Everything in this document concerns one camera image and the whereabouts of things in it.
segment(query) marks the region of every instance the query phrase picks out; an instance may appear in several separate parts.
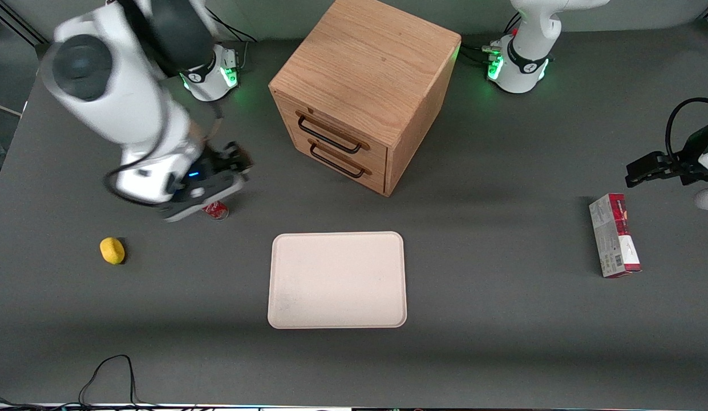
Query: black metal handle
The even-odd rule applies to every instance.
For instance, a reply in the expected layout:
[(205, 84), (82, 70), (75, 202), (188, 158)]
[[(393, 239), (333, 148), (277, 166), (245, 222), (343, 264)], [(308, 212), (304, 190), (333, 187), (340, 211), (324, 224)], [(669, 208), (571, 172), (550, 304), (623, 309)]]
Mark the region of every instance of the black metal handle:
[(348, 147), (343, 146), (339, 143), (336, 143), (335, 141), (322, 135), (321, 133), (311, 130), (310, 128), (307, 128), (306, 126), (304, 126), (305, 120), (306, 120), (306, 117), (304, 115), (301, 115), (301, 117), (298, 119), (298, 126), (301, 128), (301, 130), (304, 130), (304, 132), (309, 133), (309, 135), (312, 135), (315, 138), (320, 138), (321, 140), (324, 140), (326, 143), (330, 144), (331, 146), (334, 146), (335, 148), (338, 148), (339, 150), (341, 150), (345, 153), (356, 154), (359, 151), (359, 149), (361, 148), (361, 143), (357, 143), (356, 147), (354, 147), (354, 148), (348, 148)]
[(317, 158), (317, 159), (319, 159), (320, 161), (325, 162), (326, 164), (328, 164), (328, 166), (331, 166), (331, 167), (335, 168), (336, 170), (343, 172), (343, 174), (348, 175), (348, 176), (351, 177), (352, 179), (358, 179), (359, 177), (361, 177), (362, 175), (364, 175), (365, 170), (364, 170), (363, 168), (362, 168), (361, 170), (359, 170), (359, 172), (357, 172), (356, 174), (353, 174), (353, 172), (348, 171), (347, 169), (345, 169), (345, 168), (339, 166), (339, 165), (336, 164), (335, 162), (332, 162), (330, 159), (327, 159), (326, 157), (321, 156), (320, 154), (315, 153), (315, 143), (311, 143), (311, 144), (310, 144), (310, 155), (313, 156), (313, 157), (315, 157), (315, 158)]

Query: soda can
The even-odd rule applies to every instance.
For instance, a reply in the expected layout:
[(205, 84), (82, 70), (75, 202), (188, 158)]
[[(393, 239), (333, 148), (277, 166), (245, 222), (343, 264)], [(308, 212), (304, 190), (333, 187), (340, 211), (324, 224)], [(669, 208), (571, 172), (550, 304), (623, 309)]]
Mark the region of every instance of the soda can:
[(226, 219), (227, 216), (229, 216), (229, 208), (227, 208), (226, 205), (224, 205), (224, 203), (221, 201), (215, 201), (214, 203), (211, 203), (210, 205), (202, 209), (205, 213), (209, 214), (209, 216), (215, 219), (216, 221), (222, 221), (223, 219)]

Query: cardboard box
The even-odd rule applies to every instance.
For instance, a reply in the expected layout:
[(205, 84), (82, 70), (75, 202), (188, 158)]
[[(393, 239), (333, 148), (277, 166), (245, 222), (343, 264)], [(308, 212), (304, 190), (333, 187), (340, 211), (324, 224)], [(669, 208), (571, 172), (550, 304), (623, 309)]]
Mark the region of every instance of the cardboard box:
[(625, 195), (611, 193), (589, 205), (594, 238), (604, 278), (618, 278), (641, 271), (640, 260), (628, 229)]

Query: gray table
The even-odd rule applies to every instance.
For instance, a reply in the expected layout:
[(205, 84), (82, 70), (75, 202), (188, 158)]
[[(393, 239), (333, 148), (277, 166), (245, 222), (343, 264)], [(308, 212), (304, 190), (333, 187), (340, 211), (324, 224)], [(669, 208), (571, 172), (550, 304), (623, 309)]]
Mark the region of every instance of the gray table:
[[(215, 143), (236, 139), (257, 165), (223, 223), (166, 224), (111, 197), (100, 178), (119, 147), (35, 85), (0, 179), (1, 395), (69, 401), (127, 353), (157, 402), (708, 409), (699, 187), (623, 180), (662, 149), (678, 102), (708, 96), (705, 23), (564, 34), (523, 96), (458, 63), (388, 199), (294, 150), (267, 83), (295, 48), (252, 45), (225, 102)], [(685, 110), (677, 141), (706, 124), (708, 107)], [(607, 192), (627, 192), (643, 273), (599, 274), (586, 206)], [(403, 327), (268, 325), (274, 237), (389, 230), (405, 239)], [(125, 237), (126, 265), (101, 260), (106, 236)], [(124, 367), (109, 364), (90, 400), (125, 401)]]

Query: plastic tray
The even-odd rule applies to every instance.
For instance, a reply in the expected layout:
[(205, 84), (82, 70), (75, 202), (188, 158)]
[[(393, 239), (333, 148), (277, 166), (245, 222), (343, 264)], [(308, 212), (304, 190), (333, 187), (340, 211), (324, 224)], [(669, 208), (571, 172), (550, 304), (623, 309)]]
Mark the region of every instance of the plastic tray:
[(395, 328), (407, 319), (397, 232), (282, 234), (273, 242), (274, 328)]

